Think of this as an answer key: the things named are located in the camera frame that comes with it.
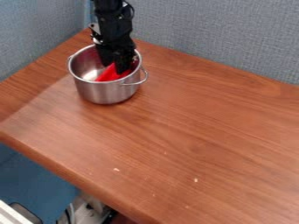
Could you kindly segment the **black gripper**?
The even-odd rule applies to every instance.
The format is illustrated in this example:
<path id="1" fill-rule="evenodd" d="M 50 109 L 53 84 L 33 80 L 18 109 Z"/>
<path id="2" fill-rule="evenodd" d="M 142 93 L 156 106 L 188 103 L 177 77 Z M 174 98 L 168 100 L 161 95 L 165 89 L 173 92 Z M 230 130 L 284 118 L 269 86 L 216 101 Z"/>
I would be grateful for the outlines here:
<path id="1" fill-rule="evenodd" d="M 136 44 L 130 39 L 133 30 L 132 11 L 96 11 L 97 22 L 90 23 L 90 36 L 97 49 L 97 55 L 104 67 L 113 61 L 116 73 L 121 74 L 133 67 L 136 59 Z"/>

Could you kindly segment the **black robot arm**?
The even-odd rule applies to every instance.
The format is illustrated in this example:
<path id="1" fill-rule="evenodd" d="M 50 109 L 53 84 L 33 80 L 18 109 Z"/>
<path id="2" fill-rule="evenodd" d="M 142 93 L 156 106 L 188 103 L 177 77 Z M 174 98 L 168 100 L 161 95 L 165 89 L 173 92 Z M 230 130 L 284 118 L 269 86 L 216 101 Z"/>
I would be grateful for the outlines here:
<path id="1" fill-rule="evenodd" d="M 116 73 L 125 72 L 136 55 L 130 38 L 134 8 L 126 0 L 90 0 L 97 22 L 89 25 L 90 37 L 102 65 L 116 66 Z"/>

